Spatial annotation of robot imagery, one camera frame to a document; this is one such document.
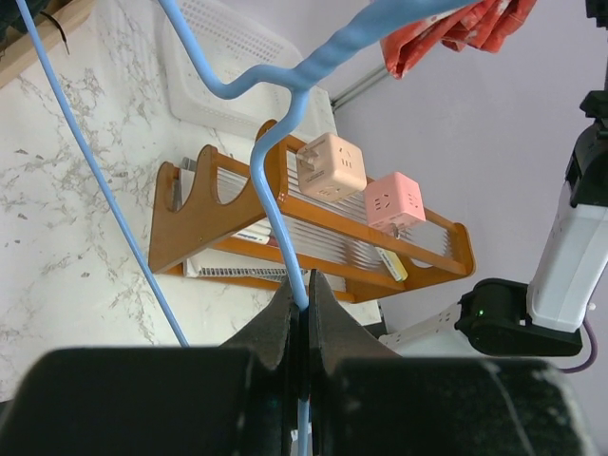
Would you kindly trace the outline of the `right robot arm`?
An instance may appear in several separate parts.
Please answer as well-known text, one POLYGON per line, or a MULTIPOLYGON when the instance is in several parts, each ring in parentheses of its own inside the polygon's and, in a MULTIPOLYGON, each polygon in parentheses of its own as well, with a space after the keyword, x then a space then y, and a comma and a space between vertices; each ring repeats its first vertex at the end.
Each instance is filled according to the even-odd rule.
POLYGON ((587 306, 607 264, 607 93, 586 95, 557 214, 529 283, 488 278, 400 332, 374 336, 314 274, 317 455, 594 455, 550 363, 594 349, 587 306))

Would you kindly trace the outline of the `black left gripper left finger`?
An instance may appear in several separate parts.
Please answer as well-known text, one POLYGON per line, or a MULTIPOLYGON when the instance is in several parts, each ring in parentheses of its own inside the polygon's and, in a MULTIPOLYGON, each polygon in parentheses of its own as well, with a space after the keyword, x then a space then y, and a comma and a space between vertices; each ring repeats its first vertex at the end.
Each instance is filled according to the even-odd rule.
POLYGON ((285 455, 293 295, 226 343, 40 358, 1 416, 5 455, 285 455))

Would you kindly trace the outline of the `red white trousers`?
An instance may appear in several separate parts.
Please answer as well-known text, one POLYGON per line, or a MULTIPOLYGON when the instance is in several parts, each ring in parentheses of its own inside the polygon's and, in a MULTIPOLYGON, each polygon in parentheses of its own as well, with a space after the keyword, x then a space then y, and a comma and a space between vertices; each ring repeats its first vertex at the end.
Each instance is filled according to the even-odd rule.
POLYGON ((381 40, 385 68, 399 80, 438 44, 496 53, 535 6, 535 0, 479 1, 414 22, 381 40))

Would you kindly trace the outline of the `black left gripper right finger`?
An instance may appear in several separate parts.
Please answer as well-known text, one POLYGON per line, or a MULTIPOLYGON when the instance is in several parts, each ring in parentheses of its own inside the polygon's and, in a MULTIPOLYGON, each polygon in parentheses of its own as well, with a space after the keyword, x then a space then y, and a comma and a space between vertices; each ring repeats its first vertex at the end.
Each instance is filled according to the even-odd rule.
POLYGON ((309 334, 316 455, 595 455, 561 370, 547 362, 578 335, 535 328, 527 286, 485 279, 446 333, 460 353, 403 356, 371 335, 313 272, 309 334))

